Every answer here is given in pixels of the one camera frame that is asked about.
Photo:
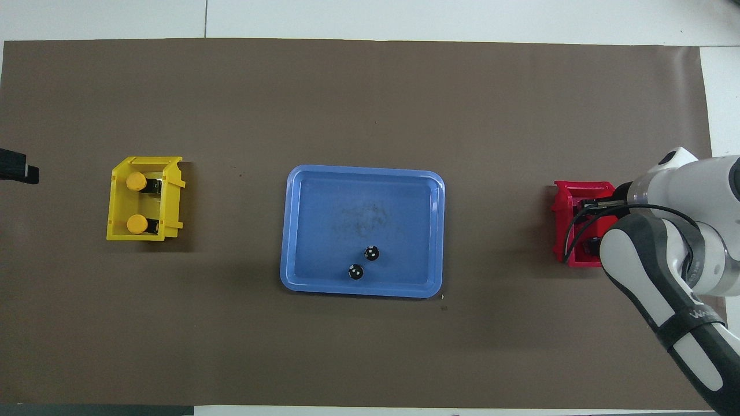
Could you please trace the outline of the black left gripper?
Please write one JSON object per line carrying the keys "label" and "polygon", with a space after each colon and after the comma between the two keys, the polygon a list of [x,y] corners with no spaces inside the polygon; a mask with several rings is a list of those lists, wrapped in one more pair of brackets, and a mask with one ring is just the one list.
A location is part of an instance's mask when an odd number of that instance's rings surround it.
{"label": "black left gripper", "polygon": [[39,184],[39,168],[27,165],[26,154],[1,149],[1,179]]}

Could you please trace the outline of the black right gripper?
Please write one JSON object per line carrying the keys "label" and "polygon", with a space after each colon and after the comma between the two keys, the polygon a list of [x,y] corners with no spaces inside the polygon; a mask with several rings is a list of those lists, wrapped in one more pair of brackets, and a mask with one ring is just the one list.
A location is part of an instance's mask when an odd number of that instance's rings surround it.
{"label": "black right gripper", "polygon": [[626,207],[629,204],[628,195],[629,189],[632,182],[626,182],[616,187],[613,193],[614,200],[603,200],[603,199],[584,199],[580,201],[581,210],[607,210],[621,206],[618,210],[614,211],[614,216],[621,219],[631,213],[631,208]]}

